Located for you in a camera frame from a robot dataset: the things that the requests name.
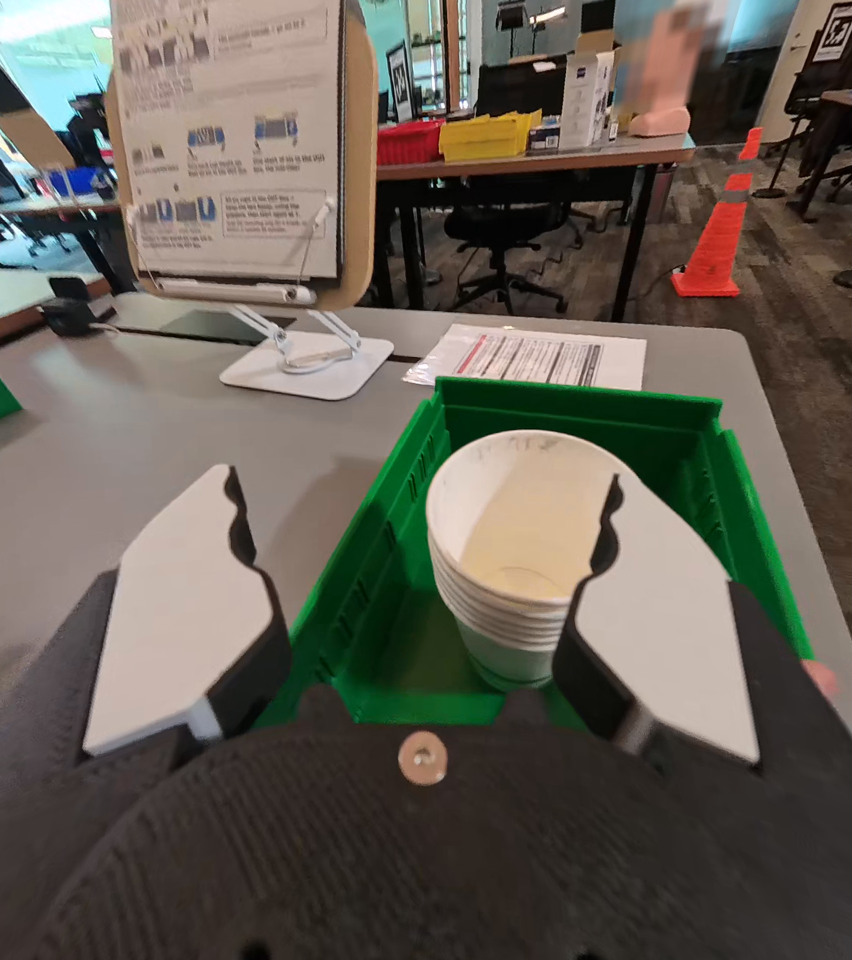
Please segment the blue plastic bin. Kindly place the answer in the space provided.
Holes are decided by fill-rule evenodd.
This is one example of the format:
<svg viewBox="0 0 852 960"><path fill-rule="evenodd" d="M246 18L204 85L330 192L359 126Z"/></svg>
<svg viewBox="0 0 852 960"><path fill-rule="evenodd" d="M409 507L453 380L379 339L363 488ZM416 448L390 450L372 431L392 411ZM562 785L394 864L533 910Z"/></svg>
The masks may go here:
<svg viewBox="0 0 852 960"><path fill-rule="evenodd" d="M44 169L42 175L50 194L57 198L68 199L91 195L111 198L115 190L109 170L103 167Z"/></svg>

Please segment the printed instruction sheet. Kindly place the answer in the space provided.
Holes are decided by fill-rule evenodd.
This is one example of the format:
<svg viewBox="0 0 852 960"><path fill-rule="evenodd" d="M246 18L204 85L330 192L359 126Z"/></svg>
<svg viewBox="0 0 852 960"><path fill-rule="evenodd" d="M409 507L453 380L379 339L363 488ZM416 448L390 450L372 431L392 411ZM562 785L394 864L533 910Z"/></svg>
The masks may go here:
<svg viewBox="0 0 852 960"><path fill-rule="evenodd" d="M111 2L141 277L339 278L345 18L334 1Z"/></svg>

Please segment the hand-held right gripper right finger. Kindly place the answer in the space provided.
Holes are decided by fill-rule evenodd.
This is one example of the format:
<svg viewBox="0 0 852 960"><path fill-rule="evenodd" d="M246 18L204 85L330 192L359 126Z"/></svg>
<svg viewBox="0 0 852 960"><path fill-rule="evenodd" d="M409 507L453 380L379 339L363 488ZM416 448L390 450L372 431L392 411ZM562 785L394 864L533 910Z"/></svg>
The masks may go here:
<svg viewBox="0 0 852 960"><path fill-rule="evenodd" d="M552 679L588 730L640 756L679 735L744 765L761 759L731 580L713 551L634 474L600 510Z"/></svg>

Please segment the white carton blue print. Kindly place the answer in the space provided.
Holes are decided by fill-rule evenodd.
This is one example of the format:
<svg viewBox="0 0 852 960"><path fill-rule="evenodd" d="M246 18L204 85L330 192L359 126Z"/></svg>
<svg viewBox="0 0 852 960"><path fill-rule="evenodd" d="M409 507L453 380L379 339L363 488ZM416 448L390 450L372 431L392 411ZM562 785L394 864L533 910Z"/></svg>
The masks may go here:
<svg viewBox="0 0 852 960"><path fill-rule="evenodd" d="M615 66L613 51L574 54L566 61L559 150L581 152L600 139Z"/></svg>

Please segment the long wooden work table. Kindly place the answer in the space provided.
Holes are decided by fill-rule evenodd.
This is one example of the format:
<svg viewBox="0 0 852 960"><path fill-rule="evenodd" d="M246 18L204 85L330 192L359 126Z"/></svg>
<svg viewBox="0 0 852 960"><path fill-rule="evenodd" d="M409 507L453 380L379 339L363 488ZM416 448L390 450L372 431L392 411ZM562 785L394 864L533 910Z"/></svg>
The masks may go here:
<svg viewBox="0 0 852 960"><path fill-rule="evenodd" d="M642 139L621 136L614 142L580 151L532 152L510 158L447 163L387 165L377 170L373 285L380 306L395 306L386 247L390 224L398 211L406 268L408 307L424 306L420 272L421 236L416 210L452 206L526 204L570 201L622 201L631 215L626 249L610 320L622 322L646 229L657 171L669 163L688 161L695 146L690 137ZM0 218L22 221L26 230L42 234L74 234L87 258L115 294L136 289L128 255L109 259L101 234L115 235L120 245L120 213L116 199L96 195L56 203L48 198L0 203Z"/></svg>

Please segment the grey desk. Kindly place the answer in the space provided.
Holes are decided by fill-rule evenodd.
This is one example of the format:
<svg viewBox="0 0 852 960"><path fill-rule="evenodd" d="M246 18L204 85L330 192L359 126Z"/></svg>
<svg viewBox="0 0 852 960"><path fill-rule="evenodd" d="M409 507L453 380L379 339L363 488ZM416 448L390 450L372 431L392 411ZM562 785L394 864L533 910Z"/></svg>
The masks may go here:
<svg viewBox="0 0 852 960"><path fill-rule="evenodd" d="M421 311L345 312L393 343L351 399L228 388L244 348L147 334L61 339L46 330L0 348L0 377L24 410L0 421L0 701L101 571L162 507L216 464L234 465L259 562L288 622L431 390L403 379L452 323L509 320ZM644 387L723 402L814 650L840 679L852 732L852 639L746 340L728 329L521 318L524 330L648 343Z"/></svg>

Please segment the wooden table black legs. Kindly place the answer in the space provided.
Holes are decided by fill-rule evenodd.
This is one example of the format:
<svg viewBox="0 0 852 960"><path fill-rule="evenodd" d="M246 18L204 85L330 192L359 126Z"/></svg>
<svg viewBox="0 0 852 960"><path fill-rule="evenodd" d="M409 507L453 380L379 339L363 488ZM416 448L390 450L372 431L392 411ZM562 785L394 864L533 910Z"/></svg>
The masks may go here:
<svg viewBox="0 0 852 960"><path fill-rule="evenodd" d="M851 113L852 89L831 90L821 95L812 126L806 133L801 154L799 166L799 176L803 179L801 189L798 198L790 203L792 210L802 222L810 224L816 222L809 208L819 186L824 182L833 182L833 180L827 180L827 176L852 164L852 150L840 142Z"/></svg>

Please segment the pink moulded object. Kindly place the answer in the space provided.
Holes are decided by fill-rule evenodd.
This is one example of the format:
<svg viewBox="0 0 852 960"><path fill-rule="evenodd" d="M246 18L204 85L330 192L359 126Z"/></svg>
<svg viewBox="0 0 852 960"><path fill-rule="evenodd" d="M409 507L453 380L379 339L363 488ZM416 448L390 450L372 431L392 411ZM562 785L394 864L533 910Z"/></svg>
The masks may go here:
<svg viewBox="0 0 852 960"><path fill-rule="evenodd" d="M661 107L636 114L629 124L628 134L643 139L684 136L691 122L686 105Z"/></svg>

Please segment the wooden edged side table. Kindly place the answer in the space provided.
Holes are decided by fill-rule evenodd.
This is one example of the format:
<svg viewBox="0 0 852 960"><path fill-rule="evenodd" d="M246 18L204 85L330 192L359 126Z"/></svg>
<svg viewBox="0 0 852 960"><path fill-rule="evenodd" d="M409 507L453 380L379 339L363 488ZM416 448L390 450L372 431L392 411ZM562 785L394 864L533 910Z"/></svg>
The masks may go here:
<svg viewBox="0 0 852 960"><path fill-rule="evenodd" d="M111 294L98 272L66 270L0 269L0 345L40 329L40 306L52 299L50 280L69 277L84 283L92 299Z"/></svg>

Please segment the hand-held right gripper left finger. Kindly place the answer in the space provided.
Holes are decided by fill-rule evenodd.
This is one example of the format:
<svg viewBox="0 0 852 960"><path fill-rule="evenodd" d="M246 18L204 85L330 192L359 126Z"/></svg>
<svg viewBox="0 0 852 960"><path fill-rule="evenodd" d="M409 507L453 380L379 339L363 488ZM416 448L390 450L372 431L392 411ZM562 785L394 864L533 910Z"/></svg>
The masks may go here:
<svg viewBox="0 0 852 960"><path fill-rule="evenodd" d="M291 666L237 470L214 465L121 556L82 749L102 756L179 727L201 744L232 738L275 699Z"/></svg>

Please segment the brown cardboard sheet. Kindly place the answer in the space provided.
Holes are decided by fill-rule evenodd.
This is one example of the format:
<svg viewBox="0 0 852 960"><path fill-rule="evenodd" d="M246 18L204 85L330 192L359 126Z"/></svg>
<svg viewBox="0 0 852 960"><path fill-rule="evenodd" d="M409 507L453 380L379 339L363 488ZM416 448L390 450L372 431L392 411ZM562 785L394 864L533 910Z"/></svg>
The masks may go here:
<svg viewBox="0 0 852 960"><path fill-rule="evenodd" d="M76 162L56 132L35 109L1 113L0 131L37 170L73 169Z"/></svg>

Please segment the orange traffic cone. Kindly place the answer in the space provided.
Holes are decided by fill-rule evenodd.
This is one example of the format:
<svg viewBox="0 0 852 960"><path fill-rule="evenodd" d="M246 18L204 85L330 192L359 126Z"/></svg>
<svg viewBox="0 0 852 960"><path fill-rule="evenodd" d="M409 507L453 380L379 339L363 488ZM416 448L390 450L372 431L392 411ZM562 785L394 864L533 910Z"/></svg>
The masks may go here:
<svg viewBox="0 0 852 960"><path fill-rule="evenodd" d="M732 271L744 226L745 211L752 192L755 162L763 128L752 128L746 138L696 248L682 271L675 271L672 286L687 299L735 298L740 288Z"/></svg>

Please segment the yellow plastic bin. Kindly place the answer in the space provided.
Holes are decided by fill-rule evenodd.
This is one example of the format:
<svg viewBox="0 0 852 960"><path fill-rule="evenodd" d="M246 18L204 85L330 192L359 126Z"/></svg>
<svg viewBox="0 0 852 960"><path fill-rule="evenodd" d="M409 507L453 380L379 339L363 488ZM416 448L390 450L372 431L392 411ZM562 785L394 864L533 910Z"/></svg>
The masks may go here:
<svg viewBox="0 0 852 960"><path fill-rule="evenodd" d="M542 112L536 110L483 114L446 123L439 135L438 150L446 163L515 158L527 152L530 131L541 121Z"/></svg>

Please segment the red plastic bin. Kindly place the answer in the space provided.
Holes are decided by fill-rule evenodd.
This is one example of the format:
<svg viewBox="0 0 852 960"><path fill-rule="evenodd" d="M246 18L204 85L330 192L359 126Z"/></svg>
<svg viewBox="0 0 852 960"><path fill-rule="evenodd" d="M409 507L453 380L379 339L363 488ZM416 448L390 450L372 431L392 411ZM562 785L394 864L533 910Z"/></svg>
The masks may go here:
<svg viewBox="0 0 852 960"><path fill-rule="evenodd" d="M420 165L442 159L444 118L426 118L382 126L377 134L377 165Z"/></svg>

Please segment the framed black white marker sign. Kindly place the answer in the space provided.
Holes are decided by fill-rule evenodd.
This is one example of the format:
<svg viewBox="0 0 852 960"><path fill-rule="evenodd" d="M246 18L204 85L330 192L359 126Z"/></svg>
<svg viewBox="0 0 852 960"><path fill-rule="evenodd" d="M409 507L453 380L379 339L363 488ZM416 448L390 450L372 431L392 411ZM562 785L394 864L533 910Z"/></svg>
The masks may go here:
<svg viewBox="0 0 852 960"><path fill-rule="evenodd" d="M833 3L817 36L807 66L839 62L852 38L852 1Z"/></svg>

